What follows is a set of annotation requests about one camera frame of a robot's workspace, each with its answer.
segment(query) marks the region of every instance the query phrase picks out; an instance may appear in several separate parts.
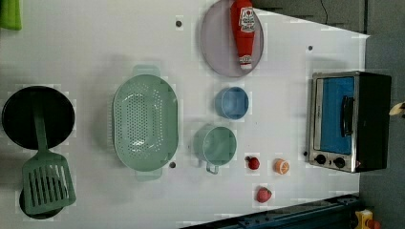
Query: oven door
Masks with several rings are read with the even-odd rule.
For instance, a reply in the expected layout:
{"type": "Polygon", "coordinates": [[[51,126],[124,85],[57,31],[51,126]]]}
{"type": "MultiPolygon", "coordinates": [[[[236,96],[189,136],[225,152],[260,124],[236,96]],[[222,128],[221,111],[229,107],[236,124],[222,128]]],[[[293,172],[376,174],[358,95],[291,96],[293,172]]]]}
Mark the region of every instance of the oven door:
{"type": "Polygon", "coordinates": [[[317,79],[314,149],[352,152],[354,77],[317,79]]]}

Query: ketchup bottle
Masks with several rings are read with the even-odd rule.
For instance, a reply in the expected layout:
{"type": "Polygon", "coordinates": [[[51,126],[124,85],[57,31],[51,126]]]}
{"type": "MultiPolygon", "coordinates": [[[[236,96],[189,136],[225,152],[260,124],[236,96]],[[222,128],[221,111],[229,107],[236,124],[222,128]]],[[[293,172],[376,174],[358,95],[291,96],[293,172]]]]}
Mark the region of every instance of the ketchup bottle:
{"type": "Polygon", "coordinates": [[[230,8],[233,36],[243,70],[252,68],[254,16],[250,0],[236,0],[230,8]]]}

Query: yellow object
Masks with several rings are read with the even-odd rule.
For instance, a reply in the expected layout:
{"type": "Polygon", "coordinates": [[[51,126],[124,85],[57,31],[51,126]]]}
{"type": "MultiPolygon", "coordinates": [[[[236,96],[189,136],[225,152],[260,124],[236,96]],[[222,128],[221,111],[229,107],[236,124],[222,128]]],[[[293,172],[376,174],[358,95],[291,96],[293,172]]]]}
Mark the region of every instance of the yellow object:
{"type": "Polygon", "coordinates": [[[275,164],[275,170],[278,174],[284,175],[288,172],[289,170],[289,164],[283,159],[277,160],[275,164]]]}
{"type": "Polygon", "coordinates": [[[398,103],[391,108],[390,115],[399,115],[404,110],[405,110],[405,102],[398,103]]]}
{"type": "Polygon", "coordinates": [[[366,226],[366,221],[368,219],[373,219],[373,213],[370,210],[364,210],[361,212],[355,212],[358,218],[358,225],[355,229],[371,229],[370,227],[366,226]]]}

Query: floor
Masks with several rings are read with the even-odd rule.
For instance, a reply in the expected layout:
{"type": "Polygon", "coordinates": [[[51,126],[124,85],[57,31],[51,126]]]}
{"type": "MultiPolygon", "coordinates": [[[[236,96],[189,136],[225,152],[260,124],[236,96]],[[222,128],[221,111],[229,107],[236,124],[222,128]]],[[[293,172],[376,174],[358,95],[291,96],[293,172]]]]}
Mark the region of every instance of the floor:
{"type": "MultiPolygon", "coordinates": [[[[405,101],[405,1],[324,0],[328,25],[371,35],[367,41],[366,68],[393,78],[392,104],[405,101]]],[[[320,0],[253,0],[257,8],[323,23],[320,0]]],[[[391,118],[386,170],[362,173],[360,197],[373,210],[383,228],[405,224],[405,119],[391,118]]]]}

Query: plate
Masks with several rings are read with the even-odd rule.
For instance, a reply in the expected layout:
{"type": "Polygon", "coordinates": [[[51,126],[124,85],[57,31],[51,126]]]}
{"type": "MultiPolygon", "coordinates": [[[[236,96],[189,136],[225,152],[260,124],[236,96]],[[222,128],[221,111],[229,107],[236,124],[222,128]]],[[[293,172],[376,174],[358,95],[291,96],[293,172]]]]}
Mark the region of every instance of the plate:
{"type": "Polygon", "coordinates": [[[256,24],[252,69],[242,70],[230,22],[230,7],[233,2],[221,0],[208,10],[202,21],[200,43],[206,62],[215,72],[240,77],[251,73],[259,64],[265,41],[262,24],[254,14],[256,24]]]}

